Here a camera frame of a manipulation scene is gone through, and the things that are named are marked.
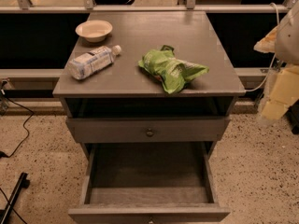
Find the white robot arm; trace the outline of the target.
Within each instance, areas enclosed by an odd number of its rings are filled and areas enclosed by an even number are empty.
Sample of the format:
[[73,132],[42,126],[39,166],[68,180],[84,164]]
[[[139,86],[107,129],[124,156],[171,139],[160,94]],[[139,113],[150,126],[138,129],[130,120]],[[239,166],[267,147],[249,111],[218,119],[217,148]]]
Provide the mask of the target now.
[[269,78],[265,100],[259,107],[263,119],[278,120],[299,100],[299,2],[253,49],[274,53],[286,64]]

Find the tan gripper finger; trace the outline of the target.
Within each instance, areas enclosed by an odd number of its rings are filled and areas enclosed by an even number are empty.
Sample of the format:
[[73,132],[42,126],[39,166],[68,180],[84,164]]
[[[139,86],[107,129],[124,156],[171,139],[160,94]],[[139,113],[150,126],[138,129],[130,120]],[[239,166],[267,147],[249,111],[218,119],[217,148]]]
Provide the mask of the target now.
[[274,53],[278,28],[274,27],[264,38],[258,41],[253,49],[261,53]]

